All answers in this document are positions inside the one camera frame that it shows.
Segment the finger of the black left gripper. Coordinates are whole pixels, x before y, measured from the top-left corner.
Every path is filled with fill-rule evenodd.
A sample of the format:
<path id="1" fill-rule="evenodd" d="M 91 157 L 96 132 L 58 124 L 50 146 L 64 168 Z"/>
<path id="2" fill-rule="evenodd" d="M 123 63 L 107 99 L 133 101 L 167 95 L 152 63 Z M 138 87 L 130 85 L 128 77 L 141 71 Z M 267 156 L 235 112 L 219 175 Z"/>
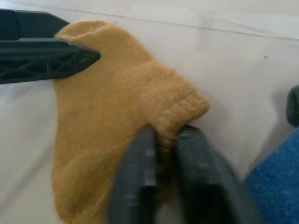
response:
<path id="1" fill-rule="evenodd" d="M 47 12 L 0 9 L 0 41 L 52 38 L 68 24 Z"/>
<path id="2" fill-rule="evenodd" d="M 64 79 L 100 58 L 100 52 L 60 38 L 0 41 L 0 84 Z"/>

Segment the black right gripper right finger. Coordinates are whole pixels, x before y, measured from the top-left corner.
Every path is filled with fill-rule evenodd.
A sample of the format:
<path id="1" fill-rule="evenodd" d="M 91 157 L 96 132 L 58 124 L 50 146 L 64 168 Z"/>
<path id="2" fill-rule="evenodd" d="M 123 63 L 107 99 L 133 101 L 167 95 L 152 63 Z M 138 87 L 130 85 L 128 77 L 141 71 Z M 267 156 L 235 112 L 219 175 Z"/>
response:
<path id="1" fill-rule="evenodd" d="M 180 128 L 174 165 L 186 224 L 262 224 L 237 175 L 199 129 Z"/>

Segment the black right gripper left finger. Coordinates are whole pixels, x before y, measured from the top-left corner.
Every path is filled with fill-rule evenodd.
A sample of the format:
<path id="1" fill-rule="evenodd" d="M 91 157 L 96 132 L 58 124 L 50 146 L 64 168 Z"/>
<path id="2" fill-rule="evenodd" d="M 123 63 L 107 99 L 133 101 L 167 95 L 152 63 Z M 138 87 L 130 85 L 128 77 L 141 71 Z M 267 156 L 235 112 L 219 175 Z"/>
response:
<path id="1" fill-rule="evenodd" d="M 155 224 L 159 143 L 150 124 L 133 137 L 117 168 L 107 224 Z"/>

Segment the mustard yellow sock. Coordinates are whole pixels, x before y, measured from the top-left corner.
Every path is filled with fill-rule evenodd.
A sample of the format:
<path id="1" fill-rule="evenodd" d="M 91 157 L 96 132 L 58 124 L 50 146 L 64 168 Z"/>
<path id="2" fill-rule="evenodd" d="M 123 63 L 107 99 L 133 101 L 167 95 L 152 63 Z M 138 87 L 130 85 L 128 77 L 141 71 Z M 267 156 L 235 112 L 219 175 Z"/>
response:
<path id="1" fill-rule="evenodd" d="M 105 224 L 114 175 L 136 131 L 152 124 L 166 160 L 180 127 L 209 102 L 126 30 L 104 21 L 70 24 L 57 37 L 101 58 L 54 81 L 57 131 L 51 183 L 62 224 Z"/>

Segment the blue and grey sock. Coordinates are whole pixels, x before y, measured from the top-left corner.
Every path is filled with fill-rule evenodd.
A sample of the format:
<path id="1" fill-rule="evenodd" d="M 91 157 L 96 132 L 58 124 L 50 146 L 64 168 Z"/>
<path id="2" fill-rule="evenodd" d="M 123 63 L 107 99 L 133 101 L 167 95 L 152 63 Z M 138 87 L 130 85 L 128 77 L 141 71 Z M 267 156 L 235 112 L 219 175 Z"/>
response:
<path id="1" fill-rule="evenodd" d="M 299 128 L 245 179 L 264 224 L 299 224 Z"/>

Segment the small dark rounded object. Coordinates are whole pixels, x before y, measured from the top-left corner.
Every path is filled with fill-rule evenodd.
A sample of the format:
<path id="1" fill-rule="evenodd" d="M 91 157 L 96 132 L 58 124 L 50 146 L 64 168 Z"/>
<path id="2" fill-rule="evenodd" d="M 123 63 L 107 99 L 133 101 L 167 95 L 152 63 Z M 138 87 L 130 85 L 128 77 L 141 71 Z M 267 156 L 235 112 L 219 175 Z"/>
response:
<path id="1" fill-rule="evenodd" d="M 285 114 L 290 125 L 299 126 L 299 85 L 294 86 L 288 93 Z"/>

